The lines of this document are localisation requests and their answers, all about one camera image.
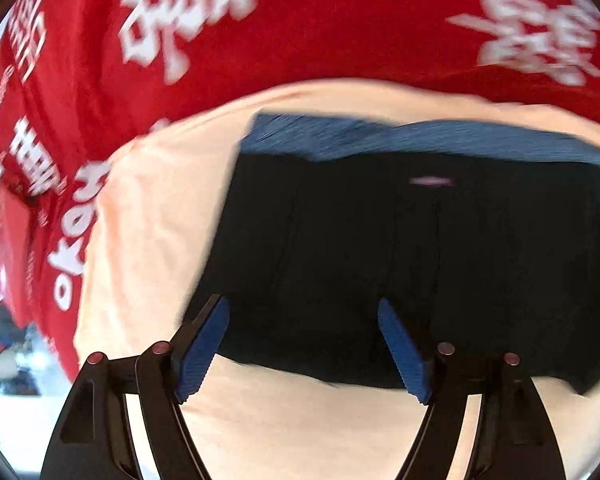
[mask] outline person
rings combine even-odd
[[[24,345],[26,338],[26,328],[20,328],[13,322],[11,312],[0,301],[0,347],[7,349],[14,345]]]

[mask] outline metal pin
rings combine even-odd
[[[451,343],[439,343],[438,344],[438,352],[440,352],[442,355],[453,355],[453,353],[456,351],[456,347],[453,346]]]
[[[520,356],[513,352],[507,352],[504,354],[504,362],[509,366],[518,366],[520,364]]]
[[[158,341],[157,343],[154,343],[154,345],[151,347],[151,350],[156,355],[162,355],[166,354],[170,348],[171,345],[168,341]]]
[[[103,359],[104,359],[104,354],[102,352],[94,352],[89,357],[87,357],[87,362],[90,365],[96,365]]]

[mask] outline pink spot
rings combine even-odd
[[[416,186],[427,186],[427,187],[442,187],[442,186],[453,186],[453,181],[450,178],[443,178],[440,176],[419,176],[414,177],[409,181],[410,184]]]

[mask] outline blue fabric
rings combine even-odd
[[[260,114],[241,153],[335,160],[381,152],[437,152],[526,162],[600,166],[600,148],[576,137],[507,124],[427,121],[390,126],[345,118]]]
[[[229,301],[221,298],[184,356],[180,367],[180,383],[175,390],[178,402],[185,402],[187,397],[200,389],[229,325],[229,312]]]
[[[404,387],[421,403],[426,404],[431,396],[426,365],[391,303],[384,298],[378,304],[378,326],[400,372]]]
[[[229,325],[229,316],[229,301],[227,298],[221,298],[182,360],[180,383],[175,390],[178,402],[185,402],[202,386],[202,381]],[[431,396],[426,365],[394,308],[385,299],[378,304],[378,326],[394,358],[404,387],[421,403],[426,404]]]

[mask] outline red shirt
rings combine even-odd
[[[105,173],[88,166],[80,192],[80,168],[157,121],[333,77],[554,104],[600,122],[600,14],[589,0],[16,3],[0,43],[0,152],[6,173],[40,195],[30,309],[71,376]]]
[[[0,295],[11,312],[13,322],[20,328],[33,322],[30,308],[31,283],[26,280],[31,227],[30,208],[1,178]]]

